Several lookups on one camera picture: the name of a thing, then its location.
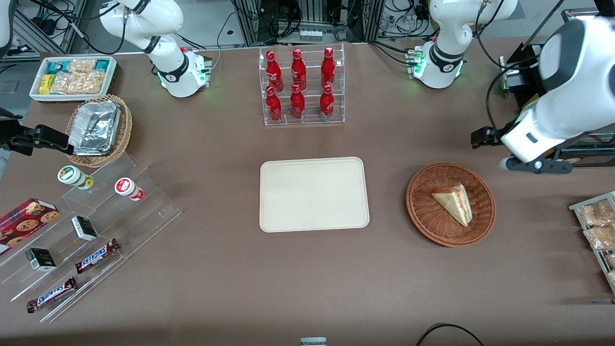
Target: table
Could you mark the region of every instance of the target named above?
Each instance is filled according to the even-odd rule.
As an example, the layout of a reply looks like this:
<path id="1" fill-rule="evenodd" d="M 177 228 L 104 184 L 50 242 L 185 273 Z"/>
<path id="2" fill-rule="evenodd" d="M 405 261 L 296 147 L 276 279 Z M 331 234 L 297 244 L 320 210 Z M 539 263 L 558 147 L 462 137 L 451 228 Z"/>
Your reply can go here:
<path id="1" fill-rule="evenodd" d="M 498 56 L 521 40 L 485 41 Z M 13 339 L 1 343 L 297 345 L 325 336 L 332 346 L 413 345 L 438 322 L 487 345 L 612 343 L 613 308 L 589 304 L 612 295 L 567 206 L 613 190 L 613 170 L 511 173 L 498 168 L 505 148 L 471 150 L 498 73 L 477 44 L 444 90 L 408 80 L 403 65 L 366 44 L 345 48 L 347 121 L 310 128 L 265 128 L 257 49 L 224 51 L 211 87 L 188 99 L 160 87 L 147 56 L 117 55 L 112 90 L 134 117 L 129 152 L 184 213 L 52 324 L 2 297 L 0 335 Z M 500 125 L 516 112 L 497 92 L 492 104 Z M 33 102 L 26 124 L 63 129 L 74 107 Z M 259 229 L 264 162 L 338 156 L 365 163 L 366 228 Z M 407 214 L 410 178 L 438 161 L 473 169 L 495 196 L 498 219 L 476 246 L 441 247 Z M 55 201 L 68 189 L 55 179 L 67 162 L 50 150 L 15 155 L 0 212 L 29 197 Z M 465 345 L 465 336 L 438 333 Z"/>

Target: coca-cola bottle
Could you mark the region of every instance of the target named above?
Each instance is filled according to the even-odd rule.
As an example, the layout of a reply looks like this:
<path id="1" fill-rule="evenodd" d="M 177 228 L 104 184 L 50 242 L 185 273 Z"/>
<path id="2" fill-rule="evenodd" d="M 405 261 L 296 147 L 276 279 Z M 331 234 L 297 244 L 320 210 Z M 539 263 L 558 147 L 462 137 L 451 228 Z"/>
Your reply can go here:
<path id="1" fill-rule="evenodd" d="M 282 82 L 282 69 L 276 61 L 276 54 L 272 50 L 268 51 L 267 56 L 267 79 L 277 92 L 284 90 L 284 82 Z"/>
<path id="2" fill-rule="evenodd" d="M 320 96 L 320 118 L 322 121 L 333 119 L 334 102 L 335 98 L 331 94 L 331 84 L 327 84 L 322 88 L 322 95 Z"/>
<path id="3" fill-rule="evenodd" d="M 306 112 L 306 99 L 301 93 L 299 83 L 293 84 L 293 94 L 290 96 L 290 103 L 293 106 L 293 117 L 297 120 L 302 120 Z"/>
<path id="4" fill-rule="evenodd" d="M 276 90 L 272 86 L 267 86 L 265 91 L 267 92 L 265 103 L 267 103 L 269 117 L 272 122 L 279 123 L 282 121 L 282 104 L 280 103 L 280 98 L 278 98 Z"/>
<path id="5" fill-rule="evenodd" d="M 305 90 L 308 84 L 306 63 L 301 58 L 301 49 L 293 49 L 293 65 L 290 67 L 293 73 L 293 83 L 299 84 L 301 90 Z"/>
<path id="6" fill-rule="evenodd" d="M 320 66 L 320 83 L 325 87 L 327 83 L 333 85 L 335 82 L 335 61 L 333 60 L 333 48 L 325 48 L 325 58 Z"/>

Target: cookie box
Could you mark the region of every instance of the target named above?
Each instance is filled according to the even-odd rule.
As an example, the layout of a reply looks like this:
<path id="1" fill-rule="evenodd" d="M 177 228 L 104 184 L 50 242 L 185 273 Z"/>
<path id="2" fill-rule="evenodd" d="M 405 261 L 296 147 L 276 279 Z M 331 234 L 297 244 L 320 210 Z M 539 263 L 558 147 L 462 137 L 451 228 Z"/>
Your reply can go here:
<path id="1" fill-rule="evenodd" d="M 0 255 L 60 215 L 49 203 L 30 198 L 0 217 Z"/>

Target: brown wicker basket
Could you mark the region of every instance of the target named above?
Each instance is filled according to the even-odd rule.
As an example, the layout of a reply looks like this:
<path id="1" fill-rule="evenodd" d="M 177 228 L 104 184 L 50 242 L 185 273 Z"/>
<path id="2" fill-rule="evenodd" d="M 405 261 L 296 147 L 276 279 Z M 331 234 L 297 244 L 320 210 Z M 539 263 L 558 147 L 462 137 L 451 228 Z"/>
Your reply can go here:
<path id="1" fill-rule="evenodd" d="M 115 160 L 118 158 L 123 152 L 126 151 L 126 147 L 128 147 L 128 142 L 130 141 L 130 131 L 132 131 L 132 115 L 130 114 L 130 109 L 126 106 L 126 103 L 119 97 L 115 95 L 105 95 L 101 97 L 96 97 L 94 99 L 85 101 L 86 103 L 97 103 L 104 101 L 114 101 L 120 104 L 122 107 L 122 114 L 120 115 L 120 123 L 117 126 L 117 135 L 115 141 L 115 149 L 108 156 L 77 156 L 77 155 L 67 155 L 68 159 L 77 165 L 87 166 L 91 168 L 98 168 L 102 165 Z M 73 116 L 68 121 L 68 126 L 66 127 L 66 134 L 71 133 L 71 129 L 73 128 L 73 121 L 75 120 L 75 116 L 77 114 L 77 110 L 73 112 Z"/>
<path id="2" fill-rule="evenodd" d="M 431 196 L 437 188 L 463 184 L 472 221 L 463 227 Z M 435 163 L 418 171 L 406 191 L 406 207 L 416 227 L 429 239 L 449 247 L 463 247 L 484 239 L 496 220 L 496 203 L 487 184 L 476 173 L 455 163 Z"/>

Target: acrylic display stand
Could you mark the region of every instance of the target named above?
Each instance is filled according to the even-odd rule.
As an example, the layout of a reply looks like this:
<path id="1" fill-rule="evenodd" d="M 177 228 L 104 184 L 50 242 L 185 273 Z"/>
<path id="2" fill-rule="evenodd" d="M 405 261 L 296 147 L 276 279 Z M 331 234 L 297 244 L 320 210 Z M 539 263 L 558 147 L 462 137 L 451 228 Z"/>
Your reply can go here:
<path id="1" fill-rule="evenodd" d="M 94 186 L 86 191 L 72 188 L 54 203 L 60 216 L 5 254 L 0 263 L 3 298 L 23 306 L 23 318 L 51 322 L 122 265 L 135 251 L 168 225 L 181 211 L 149 178 L 146 168 L 127 153 L 92 174 Z M 118 195 L 114 184 L 129 177 L 145 190 L 145 197 L 132 201 Z M 98 233 L 95 241 L 77 237 L 71 219 L 90 219 Z M 113 238 L 120 248 L 99 263 L 77 274 L 75 264 L 103 247 Z M 51 272 L 34 271 L 25 252 L 31 247 L 48 249 L 57 266 Z M 62 295 L 35 313 L 26 312 L 28 301 L 37 299 L 74 276 L 78 290 Z"/>
<path id="2" fill-rule="evenodd" d="M 333 59 L 335 60 L 335 82 L 333 83 L 332 94 L 335 98 L 333 105 L 333 118 L 330 121 L 323 121 L 320 118 L 320 96 L 322 95 L 322 85 L 320 83 L 320 65 L 325 55 L 325 48 L 333 48 Z M 279 92 L 277 96 L 282 102 L 282 121 L 274 123 L 267 112 L 267 104 L 265 98 L 265 88 L 269 85 L 267 80 L 267 59 L 265 53 L 273 50 L 276 53 L 277 63 L 282 68 L 282 81 L 284 82 L 284 90 Z M 292 115 L 290 105 L 290 95 L 292 94 L 291 86 L 293 78 L 290 67 L 293 64 L 293 54 L 280 47 L 261 48 L 259 51 L 259 76 L 261 79 L 261 98 L 263 99 L 263 114 L 265 125 L 292 125 L 292 124 L 330 124 L 343 123 L 346 120 L 344 96 L 345 74 L 344 74 L 344 46 L 343 44 L 329 45 L 306 45 L 301 46 L 301 55 L 306 63 L 307 69 L 307 89 L 303 91 L 306 99 L 306 114 L 303 120 L 297 120 Z"/>
<path id="3" fill-rule="evenodd" d="M 575 205 L 572 205 L 570 207 L 568 207 L 568 209 L 574 211 L 574 214 L 576 215 L 577 219 L 579 219 L 579 222 L 581 223 L 581 227 L 583 228 L 583 235 L 585 235 L 585 237 L 587 238 L 587 241 L 589 241 L 590 243 L 592 242 L 591 239 L 589 239 L 588 234 L 587 234 L 587 230 L 589 230 L 591 227 L 587 225 L 587 222 L 585 222 L 585 220 L 581 217 L 581 213 L 579 212 L 579 208 L 581 208 L 582 206 L 586 206 L 589 204 L 593 204 L 599 201 L 602 201 L 606 199 L 607 201 L 609 201 L 609 203 L 611 204 L 611 208 L 613 208 L 615 210 L 615 191 L 614 192 L 610 192 L 610 193 L 606 193 L 604 195 L 592 198 L 592 199 L 588 199 L 587 201 L 581 202 L 581 203 L 577 203 Z M 598 263 L 600 264 L 600 268 L 602 269 L 602 272 L 605 274 L 610 272 L 611 270 L 613 270 L 614 268 L 612 268 L 609 263 L 606 261 L 605 257 L 612 254 L 613 252 L 615 252 L 615 250 L 595 250 L 593 249 L 593 254 L 596 255 L 596 258 L 598 259 Z M 607 282 L 609 283 L 609 286 L 611 287 L 611 291 L 613 292 L 613 294 L 615 294 L 615 286 L 613 285 L 613 283 L 610 282 L 610 280 L 607 280 Z"/>

